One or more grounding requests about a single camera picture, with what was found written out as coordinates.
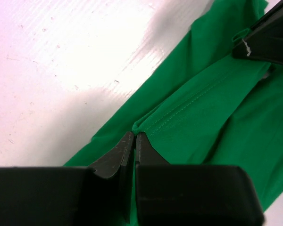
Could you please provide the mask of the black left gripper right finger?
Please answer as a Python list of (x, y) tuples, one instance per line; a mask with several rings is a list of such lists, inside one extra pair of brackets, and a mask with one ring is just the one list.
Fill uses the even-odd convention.
[(145, 133), (136, 137), (135, 192), (141, 226), (261, 226), (248, 174), (232, 165), (170, 164)]

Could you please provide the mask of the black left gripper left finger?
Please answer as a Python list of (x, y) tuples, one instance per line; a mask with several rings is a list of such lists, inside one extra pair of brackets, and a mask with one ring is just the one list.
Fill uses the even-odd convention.
[(87, 167), (0, 168), (0, 226), (130, 222), (134, 134)]

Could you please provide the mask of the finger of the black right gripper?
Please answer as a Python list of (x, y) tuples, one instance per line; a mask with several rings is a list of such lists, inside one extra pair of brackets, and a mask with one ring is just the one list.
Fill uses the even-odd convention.
[(279, 14), (283, 10), (283, 0), (276, 3), (269, 11), (267, 11), (255, 24), (253, 24), (250, 29), (254, 31), (259, 28), (264, 22), (271, 19), (271, 17)]
[(283, 20), (263, 25), (241, 38), (232, 56), (283, 65)]

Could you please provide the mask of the green t shirt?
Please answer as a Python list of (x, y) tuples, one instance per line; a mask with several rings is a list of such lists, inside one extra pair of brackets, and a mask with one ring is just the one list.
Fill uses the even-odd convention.
[(265, 0), (214, 1), (66, 165), (90, 165), (126, 132), (135, 144), (145, 133), (170, 164), (243, 169), (264, 213), (283, 192), (283, 66), (237, 59), (232, 49), (266, 6)]

